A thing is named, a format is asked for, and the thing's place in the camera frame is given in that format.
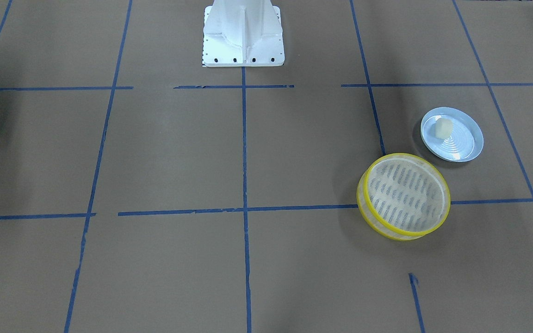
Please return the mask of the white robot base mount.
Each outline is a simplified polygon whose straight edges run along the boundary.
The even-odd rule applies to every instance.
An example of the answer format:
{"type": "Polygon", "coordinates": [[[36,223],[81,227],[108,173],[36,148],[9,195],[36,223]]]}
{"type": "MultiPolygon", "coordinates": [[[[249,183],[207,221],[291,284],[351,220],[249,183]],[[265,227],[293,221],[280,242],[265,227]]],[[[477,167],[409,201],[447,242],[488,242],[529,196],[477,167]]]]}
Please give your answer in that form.
{"type": "Polygon", "coordinates": [[[270,0],[215,0],[203,17],[203,66],[284,65],[281,11],[270,0]]]}

